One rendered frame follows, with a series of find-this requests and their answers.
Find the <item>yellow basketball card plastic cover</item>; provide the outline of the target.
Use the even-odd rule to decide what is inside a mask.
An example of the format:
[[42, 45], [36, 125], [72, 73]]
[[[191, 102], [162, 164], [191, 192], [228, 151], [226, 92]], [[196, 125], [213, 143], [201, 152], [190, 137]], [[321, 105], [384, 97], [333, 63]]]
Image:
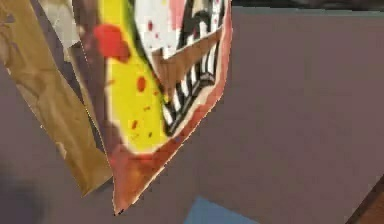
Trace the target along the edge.
[[231, 0], [72, 0], [114, 190], [132, 206], [226, 84]]

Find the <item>blue flat object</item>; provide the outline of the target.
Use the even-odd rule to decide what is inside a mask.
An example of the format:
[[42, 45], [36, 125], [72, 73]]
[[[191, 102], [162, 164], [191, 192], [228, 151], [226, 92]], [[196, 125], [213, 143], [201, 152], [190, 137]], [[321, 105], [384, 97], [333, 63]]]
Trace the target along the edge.
[[233, 212], [223, 206], [197, 197], [183, 221], [183, 224], [259, 224], [250, 218]]

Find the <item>tan brown flat sheet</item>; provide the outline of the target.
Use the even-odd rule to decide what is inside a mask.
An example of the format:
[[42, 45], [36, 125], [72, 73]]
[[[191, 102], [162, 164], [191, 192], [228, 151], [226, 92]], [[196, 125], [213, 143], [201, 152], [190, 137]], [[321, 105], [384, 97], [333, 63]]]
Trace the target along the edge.
[[112, 176], [92, 118], [59, 71], [30, 0], [0, 0], [0, 62], [87, 195]]

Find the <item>brown wooden object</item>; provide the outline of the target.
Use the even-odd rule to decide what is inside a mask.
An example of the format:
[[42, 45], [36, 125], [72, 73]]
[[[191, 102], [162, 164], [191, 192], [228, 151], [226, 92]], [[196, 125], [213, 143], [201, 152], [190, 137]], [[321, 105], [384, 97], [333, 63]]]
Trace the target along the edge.
[[384, 224], [384, 175], [379, 178], [345, 224]]

